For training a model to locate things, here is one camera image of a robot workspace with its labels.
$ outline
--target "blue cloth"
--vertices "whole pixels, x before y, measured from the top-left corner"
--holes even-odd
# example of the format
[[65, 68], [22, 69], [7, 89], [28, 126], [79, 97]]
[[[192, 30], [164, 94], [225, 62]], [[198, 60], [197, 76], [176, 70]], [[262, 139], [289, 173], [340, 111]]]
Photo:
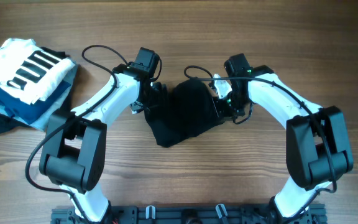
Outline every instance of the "blue cloth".
[[5, 106], [5, 111], [8, 116], [18, 116], [27, 124], [32, 124], [50, 108], [52, 103], [56, 101], [69, 86], [69, 83], [62, 81], [45, 101], [37, 100], [37, 102], [32, 105], [23, 103], [20, 99], [14, 98], [0, 88], [0, 105]]
[[[76, 65], [75, 67], [73, 67], [65, 76], [65, 78], [63, 79], [64, 82], [67, 82], [70, 84], [70, 86], [60, 95], [60, 97], [54, 101], [52, 103], [52, 105], [50, 106], [49, 109], [46, 110], [46, 112], [44, 114], [42, 114], [36, 121], [34, 121], [31, 124], [26, 123], [26, 121], [24, 121], [22, 118], [15, 116], [14, 119], [18, 120], [24, 124], [28, 124], [29, 126], [32, 126], [35, 129], [41, 130], [41, 131], [45, 131], [48, 125], [48, 121], [49, 121], [49, 117], [50, 115], [52, 115], [53, 112], [55, 112], [55, 110], [59, 109], [63, 102], [65, 101], [66, 97], [68, 96], [72, 86], [73, 86], [73, 82], [74, 82], [74, 78], [76, 75], [78, 69], [78, 65]], [[0, 114], [6, 115], [8, 116], [8, 114], [5, 112], [4, 110], [4, 106], [0, 105]]]

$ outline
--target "navy blue fabric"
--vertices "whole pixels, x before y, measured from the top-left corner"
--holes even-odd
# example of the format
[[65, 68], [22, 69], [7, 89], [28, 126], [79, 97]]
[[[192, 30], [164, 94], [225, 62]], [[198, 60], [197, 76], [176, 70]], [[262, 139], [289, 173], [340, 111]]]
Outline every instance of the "navy blue fabric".
[[14, 98], [0, 88], [0, 105], [5, 106], [5, 111], [10, 117], [18, 116], [27, 124], [31, 124], [49, 109], [53, 102], [55, 102], [68, 87], [70, 87], [70, 84], [62, 81], [47, 100], [37, 100], [37, 102], [32, 105], [23, 103], [20, 99]]

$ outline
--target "cable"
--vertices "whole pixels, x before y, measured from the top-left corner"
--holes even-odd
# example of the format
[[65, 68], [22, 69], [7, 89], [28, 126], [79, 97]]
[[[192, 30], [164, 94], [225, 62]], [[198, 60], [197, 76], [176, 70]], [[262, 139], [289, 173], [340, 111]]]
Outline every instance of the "cable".
[[[300, 101], [292, 92], [290, 92], [286, 88], [280, 86], [279, 84], [277, 84], [275, 82], [271, 82], [271, 81], [265, 80], [263, 78], [253, 78], [253, 77], [197, 78], [197, 77], [191, 77], [191, 76], [187, 75], [186, 70], [188, 68], [189, 67], [185, 68], [185, 71], [184, 71], [185, 76], [188, 77], [188, 78], [197, 79], [199, 81], [207, 81], [208, 82], [208, 81], [220, 81], [220, 80], [250, 80], [250, 81], [258, 81], [258, 82], [268, 83], [269, 85], [275, 86], [275, 87], [281, 89], [282, 91], [284, 91], [286, 94], [288, 94], [291, 98], [293, 98], [309, 114], [310, 120], [316, 126], [318, 135], [323, 140], [323, 145], [324, 145], [324, 148], [325, 148], [326, 154], [327, 154], [327, 160], [328, 160], [328, 165], [329, 165], [329, 173], [330, 173], [330, 176], [331, 176], [331, 181], [333, 183], [333, 188], [332, 189], [327, 189], [327, 188], [317, 189], [316, 192], [312, 195], [312, 197], [305, 203], [305, 205], [303, 207], [301, 207], [290, 219], [298, 218], [298, 216], [301, 215], [302, 212], [304, 212], [304, 210], [312, 203], [312, 201], [317, 197], [317, 195], [320, 192], [324, 191], [324, 192], [328, 192], [328, 193], [331, 193], [331, 194], [336, 192], [337, 183], [336, 183], [335, 170], [334, 170], [333, 159], [331, 157], [331, 152], [329, 151], [329, 146], [328, 146], [326, 136], [324, 134], [323, 128], [321, 127], [321, 124], [319, 124], [317, 122], [314, 114], [309, 110], [309, 108], [305, 105], [304, 102]], [[208, 74], [211, 74], [205, 68], [200, 67], [199, 69], [205, 71]]]
[[158, 78], [160, 77], [160, 74], [161, 74], [161, 70], [162, 70], [162, 60], [160, 59], [160, 71], [158, 72], [157, 77], [150, 79], [151, 82], [155, 82], [158, 80]]
[[83, 51], [82, 51], [82, 57], [89, 63], [99, 67], [99, 68], [102, 68], [103, 70], [107, 71], [108, 73], [110, 73], [110, 75], [112, 75], [113, 79], [114, 79], [114, 85], [111, 87], [111, 89], [100, 99], [98, 100], [94, 105], [92, 105], [91, 107], [89, 107], [88, 109], [86, 109], [82, 114], [76, 116], [75, 118], [69, 120], [67, 123], [65, 124], [62, 124], [60, 125], [57, 129], [53, 130], [50, 134], [48, 134], [36, 147], [35, 149], [31, 152], [28, 160], [27, 160], [27, 163], [25, 165], [25, 178], [27, 179], [27, 181], [33, 185], [35, 188], [37, 189], [40, 189], [40, 190], [44, 190], [44, 191], [48, 191], [48, 192], [61, 192], [61, 193], [66, 193], [68, 195], [70, 195], [70, 198], [73, 199], [73, 202], [74, 204], [76, 205], [77, 209], [81, 212], [81, 215], [84, 217], [85, 219], [85, 222], [86, 223], [92, 223], [88, 217], [86, 216], [84, 210], [81, 208], [81, 205], [80, 203], [78, 202], [77, 198], [75, 197], [75, 194], [69, 190], [63, 190], [63, 189], [54, 189], [54, 188], [49, 188], [49, 187], [42, 187], [40, 185], [38, 185], [37, 183], [35, 183], [32, 179], [31, 179], [31, 176], [30, 176], [30, 166], [31, 166], [31, 162], [32, 160], [34, 159], [34, 156], [36, 155], [36, 153], [41, 149], [41, 147], [47, 142], [49, 141], [49, 139], [51, 139], [52, 137], [54, 137], [54, 135], [56, 135], [59, 131], [65, 129], [65, 128], [68, 128], [70, 127], [71, 125], [73, 125], [75, 122], [79, 121], [83, 116], [85, 116], [86, 114], [92, 112], [100, 103], [102, 103], [116, 88], [117, 88], [117, 77], [115, 76], [115, 74], [110, 71], [108, 68], [98, 64], [98, 63], [95, 63], [89, 59], [87, 59], [85, 57], [85, 52], [90, 49], [90, 48], [93, 48], [93, 47], [102, 47], [102, 48], [105, 48], [105, 49], [109, 49], [111, 51], [113, 51], [114, 53], [116, 53], [120, 58], [122, 58], [122, 60], [127, 64], [127, 61], [124, 59], [124, 57], [116, 52], [114, 49], [110, 48], [110, 47], [107, 47], [107, 46], [103, 46], [103, 45], [91, 45], [87, 48], [85, 48]]
[[242, 121], [239, 121], [239, 122], [236, 122], [236, 118], [233, 117], [233, 123], [234, 123], [234, 124], [242, 124], [242, 123], [248, 121], [249, 118], [252, 116], [253, 107], [254, 107], [254, 103], [251, 102], [251, 103], [249, 104], [248, 116], [247, 116], [246, 118], [244, 118]]

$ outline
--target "wooden tabletop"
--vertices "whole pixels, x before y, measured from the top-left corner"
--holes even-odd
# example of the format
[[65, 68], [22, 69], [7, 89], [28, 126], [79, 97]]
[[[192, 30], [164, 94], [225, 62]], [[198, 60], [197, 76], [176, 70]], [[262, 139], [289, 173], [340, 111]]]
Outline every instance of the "wooden tabletop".
[[[358, 223], [358, 1], [0, 4], [0, 45], [9, 37], [64, 50], [81, 65], [73, 106], [108, 80], [81, 58], [92, 44], [127, 60], [140, 47], [156, 51], [163, 60], [159, 81], [170, 86], [186, 80], [187, 65], [225, 75], [224, 61], [244, 52], [251, 65], [268, 65], [306, 99], [342, 109], [354, 169], [336, 194], [316, 202], [326, 204], [329, 223]], [[89, 58], [109, 68], [121, 63], [107, 50], [92, 50]], [[37, 190], [24, 177], [43, 137], [22, 128], [0, 135], [0, 223], [49, 223], [51, 209], [70, 205], [66, 195]], [[39, 155], [32, 177], [53, 186], [38, 161]], [[101, 183], [113, 205], [267, 203], [287, 178], [285, 131], [259, 106], [249, 122], [227, 122], [170, 148], [156, 145], [143, 114], [126, 109], [108, 130]]]

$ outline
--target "pile of clothes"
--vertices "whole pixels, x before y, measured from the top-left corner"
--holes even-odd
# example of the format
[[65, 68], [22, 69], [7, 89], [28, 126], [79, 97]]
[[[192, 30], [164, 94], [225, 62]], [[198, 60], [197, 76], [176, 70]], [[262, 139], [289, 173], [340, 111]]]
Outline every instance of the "pile of clothes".
[[17, 126], [45, 131], [56, 109], [69, 111], [77, 68], [65, 52], [7, 39], [0, 47], [0, 134]]

